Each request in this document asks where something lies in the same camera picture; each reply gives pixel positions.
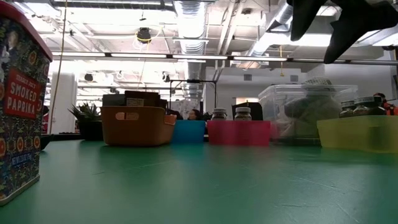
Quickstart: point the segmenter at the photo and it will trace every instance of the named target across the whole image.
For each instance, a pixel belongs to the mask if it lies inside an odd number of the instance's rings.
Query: plant pot
[[[80,134],[87,141],[102,141],[102,121],[79,122]]]

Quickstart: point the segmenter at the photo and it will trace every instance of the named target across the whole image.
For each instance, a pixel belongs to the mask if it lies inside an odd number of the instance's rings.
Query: tabletop
[[[40,174],[0,223],[398,223],[393,154],[58,141]]]

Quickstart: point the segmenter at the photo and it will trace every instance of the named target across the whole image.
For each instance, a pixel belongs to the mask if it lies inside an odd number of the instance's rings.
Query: glass jar
[[[340,118],[349,118],[354,116],[353,112],[355,110],[355,102],[353,100],[341,102],[341,108],[343,111],[339,114]]]
[[[225,108],[214,108],[212,121],[225,121],[226,120],[226,109]]]
[[[381,108],[382,98],[380,96],[369,96],[355,99],[354,116],[364,115],[386,115],[386,110]]]
[[[235,121],[251,121],[250,108],[236,108]]]

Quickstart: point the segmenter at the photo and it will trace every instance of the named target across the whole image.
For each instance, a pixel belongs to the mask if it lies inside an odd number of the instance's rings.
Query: wooden basket
[[[150,106],[101,107],[104,141],[110,146],[159,146],[171,141],[176,116]]]

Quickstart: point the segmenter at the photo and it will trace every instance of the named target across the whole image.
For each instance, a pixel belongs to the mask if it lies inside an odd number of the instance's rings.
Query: black lid
[[[349,108],[349,107],[354,107],[354,106],[355,106],[355,102],[353,100],[341,102],[342,108]]]
[[[367,96],[355,99],[355,105],[360,105],[363,103],[381,103],[382,98],[380,96]]]

